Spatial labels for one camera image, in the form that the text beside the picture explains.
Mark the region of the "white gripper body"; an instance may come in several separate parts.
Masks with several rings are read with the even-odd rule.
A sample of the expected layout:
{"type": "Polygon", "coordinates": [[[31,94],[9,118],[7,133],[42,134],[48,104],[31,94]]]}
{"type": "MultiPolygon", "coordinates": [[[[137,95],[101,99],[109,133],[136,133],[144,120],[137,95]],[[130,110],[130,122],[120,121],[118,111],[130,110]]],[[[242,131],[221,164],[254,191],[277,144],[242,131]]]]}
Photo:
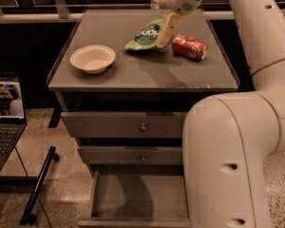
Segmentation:
{"type": "Polygon", "coordinates": [[[195,10],[199,5],[200,0],[165,0],[165,6],[175,13],[187,15],[195,10]]]}

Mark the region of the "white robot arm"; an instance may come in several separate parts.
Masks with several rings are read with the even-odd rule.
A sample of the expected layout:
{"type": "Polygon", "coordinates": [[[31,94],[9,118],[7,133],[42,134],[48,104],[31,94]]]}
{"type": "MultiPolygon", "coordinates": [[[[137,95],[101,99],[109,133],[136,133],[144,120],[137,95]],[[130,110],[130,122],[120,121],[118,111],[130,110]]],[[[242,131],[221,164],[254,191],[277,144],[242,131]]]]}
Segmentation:
{"type": "MultiPolygon", "coordinates": [[[[202,0],[154,0],[170,9],[159,47],[202,0]]],[[[275,0],[229,0],[254,90],[197,102],[182,131],[191,228],[272,228],[263,162],[285,151],[285,16],[275,0]]]]}

